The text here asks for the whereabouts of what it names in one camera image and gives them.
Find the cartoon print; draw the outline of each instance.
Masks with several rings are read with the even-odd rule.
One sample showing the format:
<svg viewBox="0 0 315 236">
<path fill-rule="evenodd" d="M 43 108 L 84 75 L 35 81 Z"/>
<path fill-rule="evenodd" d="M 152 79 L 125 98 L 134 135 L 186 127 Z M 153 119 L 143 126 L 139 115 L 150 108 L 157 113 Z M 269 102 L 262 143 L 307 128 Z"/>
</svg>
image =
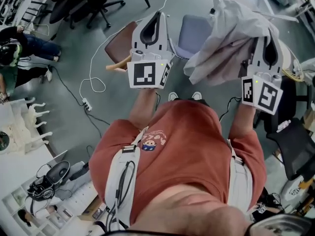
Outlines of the cartoon print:
<svg viewBox="0 0 315 236">
<path fill-rule="evenodd" d="M 142 145 L 143 150 L 153 151 L 156 148 L 157 144 L 153 140 L 145 141 Z"/>
</svg>

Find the gray cloth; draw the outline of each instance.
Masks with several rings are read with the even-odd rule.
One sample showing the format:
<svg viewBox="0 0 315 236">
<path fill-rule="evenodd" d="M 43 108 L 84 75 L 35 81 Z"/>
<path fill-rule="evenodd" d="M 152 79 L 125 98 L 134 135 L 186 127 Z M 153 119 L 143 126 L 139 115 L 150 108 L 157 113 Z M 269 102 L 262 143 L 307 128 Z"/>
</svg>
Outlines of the gray cloth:
<svg viewBox="0 0 315 236">
<path fill-rule="evenodd" d="M 250 57 L 255 37 L 279 36 L 278 29 L 266 18 L 231 0 L 222 0 L 214 16 L 209 18 L 211 35 L 201 50 L 184 67 L 192 84 L 207 79 L 215 86 L 238 78 L 242 61 Z"/>
<path fill-rule="evenodd" d="M 72 195 L 84 184 L 91 181 L 90 171 L 86 172 L 84 175 L 78 177 L 77 179 L 67 182 L 66 184 L 60 186 L 55 191 L 55 196 L 61 200 L 66 200 L 71 198 Z"/>
</svg>

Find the brown chair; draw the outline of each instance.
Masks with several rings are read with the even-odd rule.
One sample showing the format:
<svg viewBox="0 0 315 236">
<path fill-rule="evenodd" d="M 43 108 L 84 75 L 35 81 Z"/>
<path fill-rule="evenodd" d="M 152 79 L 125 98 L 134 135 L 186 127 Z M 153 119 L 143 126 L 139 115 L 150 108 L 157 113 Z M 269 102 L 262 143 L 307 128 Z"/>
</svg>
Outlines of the brown chair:
<svg viewBox="0 0 315 236">
<path fill-rule="evenodd" d="M 105 47 L 105 52 L 115 63 L 114 65 L 107 65 L 106 70 L 116 69 L 116 71 L 126 72 L 127 62 L 131 61 L 132 33 L 137 26 L 136 22 L 131 22 Z"/>
</svg>

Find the jeans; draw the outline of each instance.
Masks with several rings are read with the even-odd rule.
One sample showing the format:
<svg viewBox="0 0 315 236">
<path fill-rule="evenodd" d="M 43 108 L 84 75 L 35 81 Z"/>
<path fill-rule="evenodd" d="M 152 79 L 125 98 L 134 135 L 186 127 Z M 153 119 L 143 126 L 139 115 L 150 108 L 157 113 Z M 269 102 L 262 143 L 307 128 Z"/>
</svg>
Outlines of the jeans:
<svg viewBox="0 0 315 236">
<path fill-rule="evenodd" d="M 37 57 L 54 60 L 55 56 L 58 56 L 60 52 L 60 46 L 52 42 L 42 40 L 33 35 L 25 34 L 24 36 L 28 40 L 28 49 Z"/>
</svg>

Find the sneaker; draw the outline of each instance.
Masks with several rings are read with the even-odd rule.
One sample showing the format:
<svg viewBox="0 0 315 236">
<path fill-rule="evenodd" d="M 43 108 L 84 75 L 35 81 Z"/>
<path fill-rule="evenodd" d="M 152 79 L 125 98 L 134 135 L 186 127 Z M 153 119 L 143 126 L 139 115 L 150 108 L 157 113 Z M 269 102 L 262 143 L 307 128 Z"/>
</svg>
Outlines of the sneaker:
<svg viewBox="0 0 315 236">
<path fill-rule="evenodd" d="M 200 92 L 195 92 L 193 95 L 192 95 L 192 99 L 194 100 L 202 100 L 202 95 Z"/>
<path fill-rule="evenodd" d="M 53 79 L 53 73 L 49 71 L 49 69 L 47 69 L 47 72 L 45 73 L 45 77 L 47 78 L 49 82 L 51 82 L 51 80 Z"/>
<path fill-rule="evenodd" d="M 168 101 L 172 101 L 178 98 L 178 95 L 176 92 L 170 92 L 168 95 Z"/>
</svg>

